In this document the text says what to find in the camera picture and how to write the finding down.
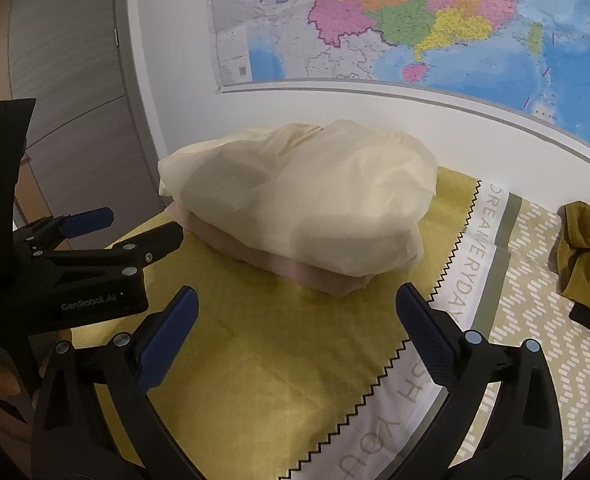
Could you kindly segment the person's left hand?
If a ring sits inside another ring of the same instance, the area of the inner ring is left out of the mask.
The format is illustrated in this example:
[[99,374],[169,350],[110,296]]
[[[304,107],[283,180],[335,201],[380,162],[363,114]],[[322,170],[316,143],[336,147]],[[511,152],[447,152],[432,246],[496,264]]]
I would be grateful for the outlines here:
[[31,477],[32,426],[19,407],[27,400],[12,364],[0,361],[0,445],[13,463]]

